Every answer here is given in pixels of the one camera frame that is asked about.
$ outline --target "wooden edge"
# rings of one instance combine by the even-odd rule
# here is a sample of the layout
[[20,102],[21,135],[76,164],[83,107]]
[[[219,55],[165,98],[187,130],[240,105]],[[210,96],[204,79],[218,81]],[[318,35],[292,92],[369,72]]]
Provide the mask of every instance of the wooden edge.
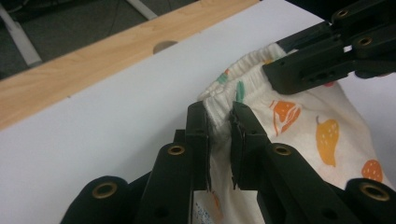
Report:
[[180,41],[258,0],[201,0],[0,81],[0,130]]

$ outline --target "brass screw hole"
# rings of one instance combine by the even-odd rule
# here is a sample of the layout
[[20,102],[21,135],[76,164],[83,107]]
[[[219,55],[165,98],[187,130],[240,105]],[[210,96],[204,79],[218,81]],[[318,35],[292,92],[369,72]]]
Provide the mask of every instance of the brass screw hole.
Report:
[[105,199],[113,195],[117,191],[117,184],[114,182],[105,182],[96,186],[92,191],[95,199]]
[[362,46],[367,46],[373,42],[373,39],[371,37],[364,37],[359,40],[359,44]]
[[174,146],[174,147],[169,147],[168,148],[168,154],[173,155],[173,156],[178,156],[184,153],[186,149],[181,146]]
[[337,16],[345,17],[347,15],[347,13],[348,13],[348,10],[340,10],[340,11],[338,11]]
[[366,196],[377,201],[386,202],[390,199],[386,191],[370,183],[361,183],[360,190]]
[[284,147],[276,147],[274,148],[274,152],[281,156],[289,156],[291,154],[290,149]]

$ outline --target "black cable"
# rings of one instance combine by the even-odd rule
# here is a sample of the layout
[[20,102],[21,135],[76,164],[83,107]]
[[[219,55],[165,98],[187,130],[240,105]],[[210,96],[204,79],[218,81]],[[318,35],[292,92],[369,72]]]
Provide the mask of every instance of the black cable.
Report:
[[114,28],[114,25],[116,23],[116,18],[117,18],[117,15],[118,15],[119,8],[120,8],[120,0],[118,0],[118,2],[116,4],[116,9],[115,9],[114,17],[113,17],[113,22],[111,22],[110,29],[108,30],[106,36],[110,36],[111,32],[113,32],[113,28]]
[[167,2],[168,2],[168,6],[169,6],[169,11],[172,11],[173,9],[172,9],[172,5],[171,5],[171,1],[167,0]]

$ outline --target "gray floor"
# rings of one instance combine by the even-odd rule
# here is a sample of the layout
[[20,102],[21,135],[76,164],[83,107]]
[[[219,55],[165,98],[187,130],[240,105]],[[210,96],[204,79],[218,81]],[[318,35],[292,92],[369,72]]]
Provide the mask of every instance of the gray floor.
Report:
[[[141,0],[157,15],[186,6],[193,0]],[[21,21],[44,62],[83,48],[136,26],[146,19],[125,0],[80,0],[52,9],[37,18]],[[0,79],[28,69],[0,22]]]

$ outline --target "printed fabric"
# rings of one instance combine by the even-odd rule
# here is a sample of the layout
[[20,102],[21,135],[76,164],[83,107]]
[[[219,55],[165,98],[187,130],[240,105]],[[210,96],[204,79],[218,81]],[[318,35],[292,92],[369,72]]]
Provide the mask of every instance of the printed fabric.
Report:
[[230,164],[233,101],[250,106],[271,142],[295,147],[327,182],[343,189],[366,177],[390,186],[370,131],[338,83],[293,95],[274,91],[262,65],[286,56],[277,44],[258,49],[227,68],[198,97],[212,123],[210,192],[194,193],[193,223],[264,223],[256,191],[233,189]]

